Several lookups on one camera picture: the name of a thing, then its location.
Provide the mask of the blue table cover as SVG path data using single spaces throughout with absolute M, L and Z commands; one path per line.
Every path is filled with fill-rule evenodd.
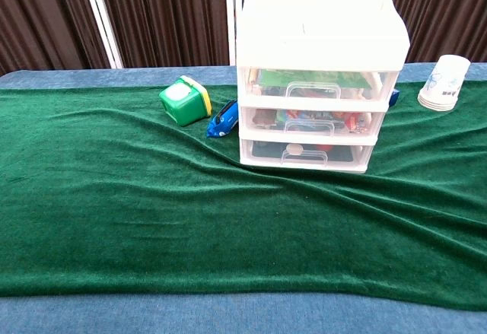
M 430 65 L 409 64 L 399 86 L 424 84 Z M 16 71 L 8 89 L 160 87 L 189 75 L 221 107 L 231 98 L 232 67 Z M 487 81 L 487 65 L 467 81 Z M 463 310 L 326 291 L 120 292 L 0 297 L 0 334 L 487 334 L 487 310 Z

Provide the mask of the clear drawer with dark contents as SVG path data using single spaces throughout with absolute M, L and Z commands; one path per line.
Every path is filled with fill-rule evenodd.
M 257 167 L 364 173 L 372 146 L 240 140 L 240 162 Z

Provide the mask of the clear drawer with toys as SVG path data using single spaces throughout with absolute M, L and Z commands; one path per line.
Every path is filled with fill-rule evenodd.
M 251 131 L 322 136 L 376 135 L 384 113 L 244 107 L 240 127 Z

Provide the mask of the stack of white paper cups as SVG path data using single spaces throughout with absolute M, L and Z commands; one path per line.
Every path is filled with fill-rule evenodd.
M 430 110 L 452 110 L 470 65 L 471 61 L 462 56 L 442 55 L 419 91 L 418 102 Z

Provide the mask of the blue toy train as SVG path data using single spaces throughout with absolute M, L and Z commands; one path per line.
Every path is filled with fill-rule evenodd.
M 226 136 L 238 123 L 238 105 L 236 100 L 228 101 L 224 107 L 210 120 L 206 130 L 209 138 Z

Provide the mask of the clear drawer with green board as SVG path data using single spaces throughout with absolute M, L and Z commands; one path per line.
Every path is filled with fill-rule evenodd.
M 389 91 L 380 72 L 251 68 L 246 91 L 256 96 L 380 100 Z

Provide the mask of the green velvet cloth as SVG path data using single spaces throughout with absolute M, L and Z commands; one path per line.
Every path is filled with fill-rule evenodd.
M 0 87 L 0 297 L 326 291 L 487 310 L 487 81 L 399 86 L 364 174 L 248 167 L 157 87 Z

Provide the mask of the green cube box yellow lid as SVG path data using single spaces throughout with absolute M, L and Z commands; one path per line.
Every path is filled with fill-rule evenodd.
M 205 87 L 194 79 L 182 75 L 159 93 L 166 114 L 178 126 L 188 126 L 210 117 L 212 105 Z

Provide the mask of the white plastic drawer unit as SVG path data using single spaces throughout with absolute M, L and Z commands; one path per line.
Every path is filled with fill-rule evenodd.
M 377 144 L 376 135 L 322 136 L 240 127 L 244 107 L 384 113 L 409 51 L 406 26 L 392 0 L 244 0 L 237 24 L 239 141 L 318 145 Z M 331 100 L 247 93 L 251 68 L 380 72 L 389 91 L 380 100 Z

